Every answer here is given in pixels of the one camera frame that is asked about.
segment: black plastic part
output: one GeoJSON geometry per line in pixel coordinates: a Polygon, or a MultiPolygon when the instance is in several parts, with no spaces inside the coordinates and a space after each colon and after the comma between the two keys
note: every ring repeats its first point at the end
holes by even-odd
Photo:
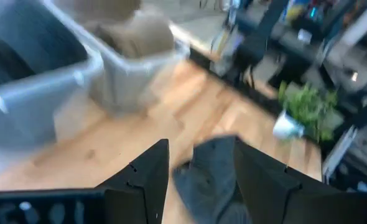
{"type": "MultiPolygon", "coordinates": [[[[288,2],[288,0],[272,1],[257,28],[248,34],[238,46],[233,63],[240,73],[244,73],[249,66],[254,68],[264,58],[272,29],[288,2]]],[[[236,20],[240,19],[248,20],[243,16],[243,12],[239,14],[239,18],[236,18],[236,20]]]]}
{"type": "Polygon", "coordinates": [[[321,24],[307,17],[306,14],[300,15],[291,22],[291,27],[295,30],[306,30],[312,34],[312,42],[322,41],[324,36],[320,30],[321,24]]]}
{"type": "Polygon", "coordinates": [[[247,12],[244,10],[240,10],[237,12],[235,25],[238,26],[238,30],[242,34],[248,35],[257,28],[258,23],[249,20],[247,17],[247,12]]]}
{"type": "Polygon", "coordinates": [[[367,224],[367,194],[341,192],[238,139],[235,169],[253,224],[367,224]]]}
{"type": "MultiPolygon", "coordinates": [[[[123,170],[104,181],[98,187],[107,189],[139,190],[142,194],[144,207],[138,203],[125,200],[124,204],[113,208],[114,215],[120,222],[121,217],[126,217],[127,222],[143,224],[143,219],[137,219],[146,213],[147,224],[161,223],[164,210],[165,194],[169,179],[169,141],[162,139],[147,151],[130,162],[123,170]]],[[[116,197],[117,205],[121,203],[116,197]]]]}
{"type": "Polygon", "coordinates": [[[168,178],[162,139],[95,189],[0,192],[0,223],[160,224],[168,178]]]}
{"type": "Polygon", "coordinates": [[[209,70],[211,61],[208,57],[204,56],[201,52],[195,50],[193,47],[190,48],[189,59],[196,62],[196,64],[204,69],[209,70]]]}
{"type": "Polygon", "coordinates": [[[302,74],[304,74],[311,63],[304,60],[301,56],[292,54],[288,55],[286,62],[283,64],[279,72],[275,73],[269,80],[268,84],[275,89],[279,89],[282,82],[289,84],[290,82],[295,82],[297,84],[303,85],[301,80],[302,74]]]}

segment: gray cloth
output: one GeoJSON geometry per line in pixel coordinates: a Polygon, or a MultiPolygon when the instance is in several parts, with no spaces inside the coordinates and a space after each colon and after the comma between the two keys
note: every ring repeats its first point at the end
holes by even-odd
{"type": "Polygon", "coordinates": [[[189,163],[174,170],[177,191],[197,223],[250,223],[243,202],[233,200],[238,191],[235,141],[235,136],[226,136],[202,143],[193,149],[189,163]]]}

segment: gray plastic bin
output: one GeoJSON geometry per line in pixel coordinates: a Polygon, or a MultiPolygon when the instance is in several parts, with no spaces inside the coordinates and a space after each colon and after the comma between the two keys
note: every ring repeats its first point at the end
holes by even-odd
{"type": "Polygon", "coordinates": [[[175,66],[189,56],[189,46],[176,41],[175,50],[172,52],[140,60],[127,60],[77,24],[51,0],[44,0],[44,4],[85,44],[101,52],[105,63],[105,76],[96,81],[96,88],[91,95],[112,113],[137,110],[157,101],[163,94],[175,66]]]}
{"type": "Polygon", "coordinates": [[[85,47],[87,61],[0,86],[0,171],[86,127],[91,81],[104,69],[85,47]]]}

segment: white pot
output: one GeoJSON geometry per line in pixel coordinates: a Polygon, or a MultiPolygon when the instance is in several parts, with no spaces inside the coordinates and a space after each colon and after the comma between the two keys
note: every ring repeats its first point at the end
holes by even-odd
{"type": "Polygon", "coordinates": [[[304,125],[282,111],[273,127],[273,135],[279,139],[300,138],[304,135],[304,125]]]}

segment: desk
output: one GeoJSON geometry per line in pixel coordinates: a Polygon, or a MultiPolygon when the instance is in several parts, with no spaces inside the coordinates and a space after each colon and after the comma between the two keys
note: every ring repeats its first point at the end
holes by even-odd
{"type": "MultiPolygon", "coordinates": [[[[261,18],[252,11],[240,12],[236,18],[236,23],[238,30],[242,34],[247,35],[255,29],[260,20],[261,18]]],[[[278,49],[287,55],[286,62],[281,69],[268,81],[268,84],[274,88],[279,88],[283,81],[304,84],[301,80],[302,75],[317,59],[321,43],[307,45],[298,40],[297,36],[297,31],[280,22],[272,30],[269,44],[272,48],[278,49]]],[[[333,88],[334,83],[328,73],[321,72],[321,76],[327,86],[333,88]]]]}
{"type": "MultiPolygon", "coordinates": [[[[274,97],[268,87],[262,91],[274,97]]],[[[272,135],[272,116],[189,61],[177,65],[158,104],[114,119],[92,103],[87,120],[88,128],[75,139],[1,173],[0,190],[95,187],[162,138],[169,139],[173,169],[191,158],[193,144],[227,133],[237,133],[253,147],[321,179],[317,146],[301,139],[289,147],[280,144],[272,135]]],[[[172,178],[163,223],[192,223],[172,178]]]]}

